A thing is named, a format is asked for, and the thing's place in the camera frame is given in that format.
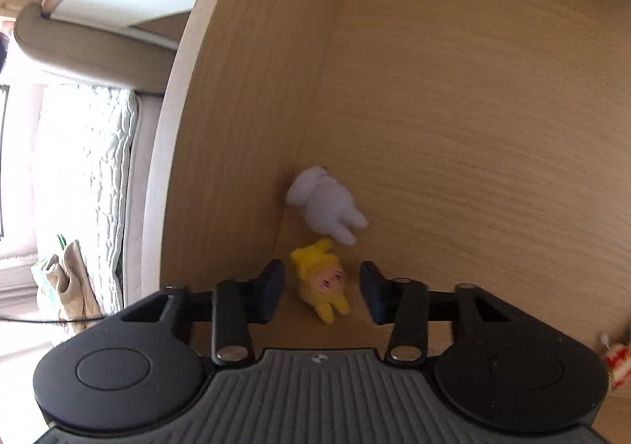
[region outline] metal screw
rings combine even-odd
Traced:
[[[217,357],[224,362],[241,362],[250,352],[243,346],[224,346],[217,352]]]
[[[414,362],[423,356],[423,352],[415,346],[395,346],[390,350],[390,356],[398,362]]]

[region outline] white quilted mattress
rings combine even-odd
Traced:
[[[116,267],[122,250],[131,142],[138,100],[130,90],[48,86],[34,158],[37,251],[79,240],[104,313],[122,309]]]

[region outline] toy face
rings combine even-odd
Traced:
[[[320,294],[343,292],[345,283],[346,276],[338,268],[328,268],[311,276],[311,286]]]

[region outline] beige cloth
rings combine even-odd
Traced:
[[[101,311],[90,287],[88,274],[81,257],[79,241],[73,241],[65,247],[64,255],[59,261],[53,255],[44,268],[46,279],[59,296],[62,305],[60,319],[74,320],[98,318]],[[91,327],[93,323],[70,323],[70,333],[77,334]]]

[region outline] white plush toy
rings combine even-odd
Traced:
[[[296,177],[286,201],[301,209],[311,230],[327,234],[342,244],[357,242],[348,227],[364,229],[368,226],[368,220],[355,208],[349,190],[319,166],[304,170]]]

